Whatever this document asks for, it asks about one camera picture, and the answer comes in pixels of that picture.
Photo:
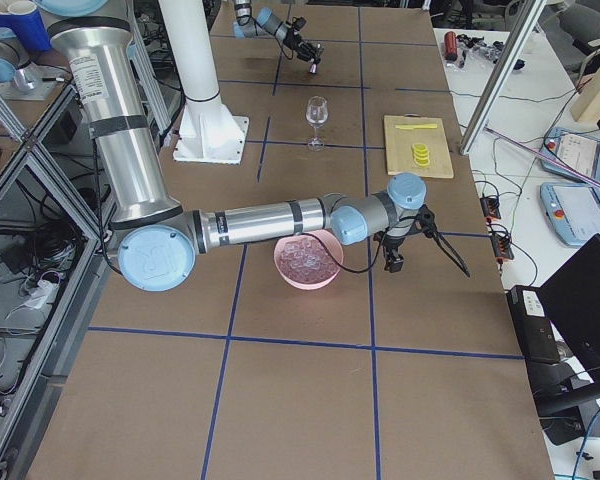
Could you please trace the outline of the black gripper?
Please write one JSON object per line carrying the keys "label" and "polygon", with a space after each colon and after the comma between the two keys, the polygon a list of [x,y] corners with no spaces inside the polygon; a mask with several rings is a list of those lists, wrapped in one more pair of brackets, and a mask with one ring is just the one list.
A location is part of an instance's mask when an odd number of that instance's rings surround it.
{"label": "black gripper", "polygon": [[319,43],[306,43],[300,35],[291,35],[288,37],[288,47],[293,51],[299,60],[313,63],[314,55],[322,51]]}
{"label": "black gripper", "polygon": [[408,235],[417,233],[415,222],[415,219],[403,219],[392,229],[380,233],[379,244],[385,261],[385,271],[397,273],[402,269],[404,256],[400,248]]}

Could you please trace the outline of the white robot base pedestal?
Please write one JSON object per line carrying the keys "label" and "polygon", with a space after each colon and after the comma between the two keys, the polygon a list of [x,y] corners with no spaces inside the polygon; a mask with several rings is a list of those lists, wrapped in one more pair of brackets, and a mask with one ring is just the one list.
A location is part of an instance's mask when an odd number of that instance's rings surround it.
{"label": "white robot base pedestal", "polygon": [[164,0],[159,5],[185,99],[174,159],[237,165],[249,119],[232,115],[222,101],[203,4]]}

